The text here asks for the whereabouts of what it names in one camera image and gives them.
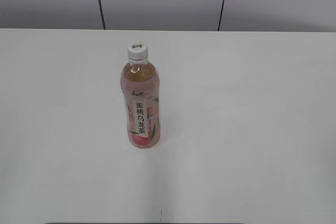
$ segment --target white bottle cap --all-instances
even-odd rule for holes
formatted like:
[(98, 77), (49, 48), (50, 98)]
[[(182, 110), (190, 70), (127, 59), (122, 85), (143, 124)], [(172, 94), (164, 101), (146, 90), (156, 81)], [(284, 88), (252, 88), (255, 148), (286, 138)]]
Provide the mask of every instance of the white bottle cap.
[(130, 61), (143, 61), (148, 59), (148, 47), (140, 41), (130, 43), (127, 48)]

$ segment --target peach oolong tea bottle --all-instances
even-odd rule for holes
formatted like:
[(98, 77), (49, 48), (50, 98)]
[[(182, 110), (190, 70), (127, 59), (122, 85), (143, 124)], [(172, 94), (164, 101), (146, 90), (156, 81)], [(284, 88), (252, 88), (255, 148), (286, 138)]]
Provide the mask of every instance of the peach oolong tea bottle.
[(161, 130), (159, 75), (148, 61), (145, 44), (129, 44), (128, 59), (120, 80), (126, 104), (128, 137), (134, 146), (150, 148), (159, 141)]

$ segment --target bottle label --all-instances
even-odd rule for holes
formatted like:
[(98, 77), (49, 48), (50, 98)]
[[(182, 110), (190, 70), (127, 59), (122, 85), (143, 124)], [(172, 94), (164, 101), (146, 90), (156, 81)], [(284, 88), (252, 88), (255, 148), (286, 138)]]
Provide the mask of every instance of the bottle label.
[(159, 90), (133, 90), (125, 95), (128, 131), (139, 143), (160, 135)]
[(148, 114), (146, 100), (134, 101), (135, 133), (148, 137)]

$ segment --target white tabletop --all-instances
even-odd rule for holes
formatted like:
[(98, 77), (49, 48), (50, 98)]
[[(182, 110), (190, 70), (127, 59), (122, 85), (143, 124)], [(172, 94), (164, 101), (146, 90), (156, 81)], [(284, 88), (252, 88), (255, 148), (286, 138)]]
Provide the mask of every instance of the white tabletop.
[[(162, 136), (127, 139), (141, 39)], [(0, 29), (0, 223), (334, 223), (336, 34)]]

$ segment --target brand logo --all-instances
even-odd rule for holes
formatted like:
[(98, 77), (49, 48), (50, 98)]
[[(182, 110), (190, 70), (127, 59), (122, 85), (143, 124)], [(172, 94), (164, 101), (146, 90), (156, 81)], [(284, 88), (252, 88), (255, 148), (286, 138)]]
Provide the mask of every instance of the brand logo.
[(143, 94), (144, 94), (144, 92), (142, 91), (142, 92), (139, 92), (139, 93), (136, 93), (136, 91), (135, 90), (133, 90), (132, 92), (131, 92), (131, 95), (133, 96), (133, 97), (143, 97)]

